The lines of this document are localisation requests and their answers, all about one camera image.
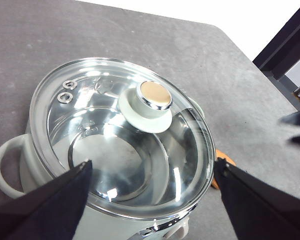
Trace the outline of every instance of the lid knob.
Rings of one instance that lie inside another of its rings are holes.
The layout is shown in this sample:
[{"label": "lid knob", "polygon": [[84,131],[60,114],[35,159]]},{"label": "lid knob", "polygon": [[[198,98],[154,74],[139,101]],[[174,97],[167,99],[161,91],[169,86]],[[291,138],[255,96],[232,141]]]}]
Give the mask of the lid knob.
[{"label": "lid knob", "polygon": [[136,88],[127,89],[118,103],[125,119],[143,132],[161,133],[171,125],[172,96],[157,82],[144,81]]},{"label": "lid knob", "polygon": [[170,92],[154,81],[144,81],[137,87],[138,96],[156,110],[168,109],[172,103]]}]

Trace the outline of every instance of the chrome trim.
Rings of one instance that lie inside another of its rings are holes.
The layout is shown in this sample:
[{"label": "chrome trim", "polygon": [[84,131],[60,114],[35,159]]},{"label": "chrome trim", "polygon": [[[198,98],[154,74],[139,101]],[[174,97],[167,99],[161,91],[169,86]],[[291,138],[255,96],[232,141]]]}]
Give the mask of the chrome trim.
[{"label": "chrome trim", "polygon": [[188,216],[196,208],[197,205],[198,204],[194,205],[192,208],[187,210],[185,215],[176,217],[173,220],[167,221],[160,225],[154,225],[152,227],[148,227],[144,230],[141,230],[141,231],[137,232],[136,234],[132,235],[131,237],[129,237],[128,240],[142,240],[142,239],[145,239],[145,238],[155,234],[156,232],[159,232],[159,231],[162,231],[162,230],[172,227],[173,225],[175,225],[178,222],[180,222],[181,220],[183,220],[186,216]]},{"label": "chrome trim", "polygon": [[172,96],[171,96],[171,94],[170,94],[170,92],[168,90],[167,90],[167,92],[169,93],[169,96],[170,96],[170,102],[167,105],[164,105],[164,106],[156,105],[155,103],[149,101],[148,99],[146,99],[144,97],[144,95],[141,92],[141,85],[144,84],[144,83],[146,83],[146,82],[153,82],[153,83],[155,83],[154,81],[143,81],[143,82],[140,82],[136,86],[136,95],[138,96],[138,98],[143,103],[145,103],[146,105],[148,105],[149,107],[151,107],[152,109],[155,109],[155,110],[167,110],[168,108],[170,108],[170,106],[172,105]]}]

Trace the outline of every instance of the gray countertop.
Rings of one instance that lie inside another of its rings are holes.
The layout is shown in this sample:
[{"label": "gray countertop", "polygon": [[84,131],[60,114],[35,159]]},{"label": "gray countertop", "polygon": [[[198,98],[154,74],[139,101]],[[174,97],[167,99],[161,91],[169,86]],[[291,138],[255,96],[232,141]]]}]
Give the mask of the gray countertop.
[{"label": "gray countertop", "polygon": [[[0,0],[0,145],[22,134],[40,80],[70,60],[108,57],[147,67],[203,108],[215,145],[238,167],[300,198],[300,129],[278,123],[295,112],[219,28],[70,0]],[[18,151],[4,159],[20,187]],[[9,200],[0,191],[0,204]],[[187,240],[236,239],[209,189],[191,214]]]}]

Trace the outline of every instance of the white pot body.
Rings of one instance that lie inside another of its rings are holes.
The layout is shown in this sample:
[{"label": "white pot body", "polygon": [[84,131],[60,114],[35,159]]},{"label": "white pot body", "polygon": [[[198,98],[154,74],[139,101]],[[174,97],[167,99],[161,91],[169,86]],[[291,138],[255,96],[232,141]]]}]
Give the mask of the white pot body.
[{"label": "white pot body", "polygon": [[[28,193],[53,179],[41,163],[34,148],[30,133],[27,134],[27,139],[23,144],[19,171],[20,181],[25,193]],[[184,220],[181,220],[166,229],[157,231],[147,236],[146,239],[167,239],[166,237],[170,237],[175,232],[180,235],[180,238],[183,238],[188,232],[188,219],[189,218],[186,216],[184,217]],[[105,214],[86,205],[76,229],[74,239],[95,240],[98,238],[127,240],[134,234],[153,227],[154,224],[161,225],[170,222],[171,220],[173,220],[173,218],[161,219],[156,222],[121,218]]]}]

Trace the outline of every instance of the orange object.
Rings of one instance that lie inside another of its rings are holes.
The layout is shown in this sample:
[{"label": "orange object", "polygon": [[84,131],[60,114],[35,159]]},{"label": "orange object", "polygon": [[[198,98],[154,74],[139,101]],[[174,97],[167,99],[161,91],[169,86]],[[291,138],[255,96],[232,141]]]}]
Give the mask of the orange object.
[{"label": "orange object", "polygon": [[[216,153],[216,157],[217,158],[222,158],[222,159],[225,159],[228,163],[236,166],[236,163],[228,156],[226,155],[225,153],[223,153],[222,151],[216,149],[215,150],[215,153]],[[213,178],[212,180],[212,183],[211,183],[211,186],[214,187],[215,189],[219,189],[219,186],[217,184],[217,181],[215,178]]]}]

